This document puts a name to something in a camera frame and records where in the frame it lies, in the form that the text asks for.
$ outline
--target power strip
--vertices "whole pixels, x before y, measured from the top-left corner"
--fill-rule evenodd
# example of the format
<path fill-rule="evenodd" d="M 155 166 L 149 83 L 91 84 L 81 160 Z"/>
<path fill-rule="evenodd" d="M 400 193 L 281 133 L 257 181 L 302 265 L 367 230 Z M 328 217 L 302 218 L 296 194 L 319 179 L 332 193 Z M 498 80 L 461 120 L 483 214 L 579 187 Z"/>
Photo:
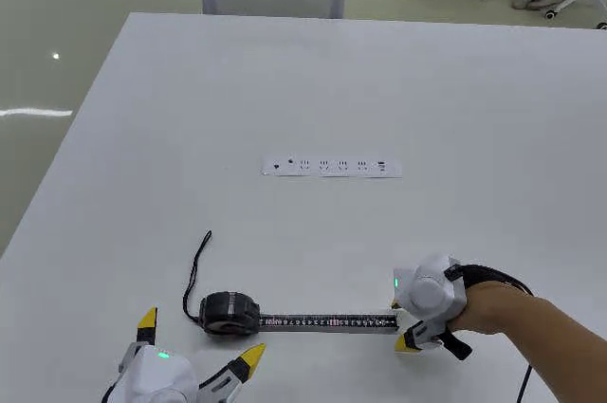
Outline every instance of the power strip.
<path fill-rule="evenodd" d="M 401 178 L 402 165 L 393 158 L 269 156 L 264 158 L 263 175 Z"/>

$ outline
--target shiny floor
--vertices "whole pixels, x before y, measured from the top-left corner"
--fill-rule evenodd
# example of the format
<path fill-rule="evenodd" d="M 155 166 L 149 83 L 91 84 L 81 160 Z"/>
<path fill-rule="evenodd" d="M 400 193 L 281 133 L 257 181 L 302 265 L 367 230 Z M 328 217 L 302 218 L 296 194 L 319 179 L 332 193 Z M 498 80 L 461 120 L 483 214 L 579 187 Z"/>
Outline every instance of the shiny floor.
<path fill-rule="evenodd" d="M 128 13 L 200 10 L 201 0 L 0 0 L 0 254 Z M 509 0 L 346 0 L 345 15 L 586 28 L 606 20 L 583 1 L 553 21 Z"/>

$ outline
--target black cable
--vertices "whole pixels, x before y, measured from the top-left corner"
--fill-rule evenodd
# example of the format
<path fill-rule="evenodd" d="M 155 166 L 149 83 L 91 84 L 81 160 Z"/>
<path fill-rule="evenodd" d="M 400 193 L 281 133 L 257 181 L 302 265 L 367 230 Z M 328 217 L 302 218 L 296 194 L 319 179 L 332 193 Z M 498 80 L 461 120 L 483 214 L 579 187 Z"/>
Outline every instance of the black cable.
<path fill-rule="evenodd" d="M 507 273 L 504 273 L 500 270 L 496 270 L 495 268 L 478 266 L 475 264 L 464 265 L 464 266 L 462 266 L 462 268 L 464 271 L 471 270 L 471 274 L 470 274 L 470 272 L 468 272 L 467 275 L 464 277 L 464 282 L 467 287 L 470 287 L 477 283 L 481 283 L 482 281 L 486 281 L 485 280 L 486 275 L 490 275 L 491 278 L 493 278 L 495 281 L 509 284 L 513 287 L 516 287 L 520 291 L 523 291 L 525 294 L 533 296 L 531 289 L 529 289 L 526 286 L 526 284 L 517 280 L 514 277 L 511 277 Z M 516 403 L 521 403 L 523 401 L 524 391 L 527 388 L 527 383 L 529 382 L 529 377 L 531 376 L 532 370 L 533 370 L 533 367 L 531 365 L 527 365 L 527 369 L 524 372 L 523 382 L 521 383 L 521 389 L 519 390 L 519 396 L 516 399 Z"/>
<path fill-rule="evenodd" d="M 527 382 L 529 382 L 529 377 L 531 376 L 531 371 L 533 367 L 531 365 L 527 365 L 527 371 L 524 372 L 523 383 L 521 384 L 521 390 L 519 391 L 519 396 L 516 399 L 516 403 L 521 403 L 523 401 L 524 391 L 527 389 Z"/>
<path fill-rule="evenodd" d="M 209 242 L 209 240 L 211 239 L 211 236 L 212 232 L 209 230 L 205 235 L 205 238 L 202 239 L 202 243 L 200 244 L 198 251 L 193 257 L 192 271 L 190 272 L 190 282 L 188 283 L 188 287 L 186 287 L 186 291 L 183 293 L 183 312 L 188 318 L 190 318 L 192 322 L 195 322 L 196 324 L 198 324 L 198 317 L 192 316 L 188 312 L 188 299 L 190 298 L 190 292 L 192 292 L 193 287 L 196 285 L 196 274 L 198 273 L 198 258 L 200 257 L 200 254 L 202 254 L 202 250 L 205 248 L 207 242 Z"/>

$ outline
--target human hand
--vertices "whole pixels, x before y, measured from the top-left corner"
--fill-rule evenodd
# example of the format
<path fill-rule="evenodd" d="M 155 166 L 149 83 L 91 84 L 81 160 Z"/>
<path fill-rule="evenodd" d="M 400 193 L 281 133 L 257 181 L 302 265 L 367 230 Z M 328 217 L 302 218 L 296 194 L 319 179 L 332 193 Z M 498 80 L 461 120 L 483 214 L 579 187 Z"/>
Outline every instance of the human hand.
<path fill-rule="evenodd" d="M 466 297 L 466 308 L 449 322 L 450 330 L 493 335 L 504 331 L 508 317 L 516 312 L 516 306 L 530 296 L 509 284 L 484 282 L 469 287 Z"/>

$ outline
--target white table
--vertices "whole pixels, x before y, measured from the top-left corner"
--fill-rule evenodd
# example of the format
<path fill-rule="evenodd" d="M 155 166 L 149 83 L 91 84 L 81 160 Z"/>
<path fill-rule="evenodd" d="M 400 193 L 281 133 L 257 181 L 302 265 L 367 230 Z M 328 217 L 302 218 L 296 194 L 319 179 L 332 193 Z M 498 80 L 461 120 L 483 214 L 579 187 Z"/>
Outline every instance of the white table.
<path fill-rule="evenodd" d="M 515 400 L 524 361 L 397 357 L 391 336 L 209 340 L 181 313 L 364 311 L 431 252 L 508 271 L 607 335 L 604 34 L 131 15 L 0 263 L 0 401 L 98 401 L 138 319 L 200 377 L 268 345 L 247 401 Z M 260 175 L 273 152 L 383 153 L 397 180 Z M 554 401 L 533 375 L 526 401 Z"/>

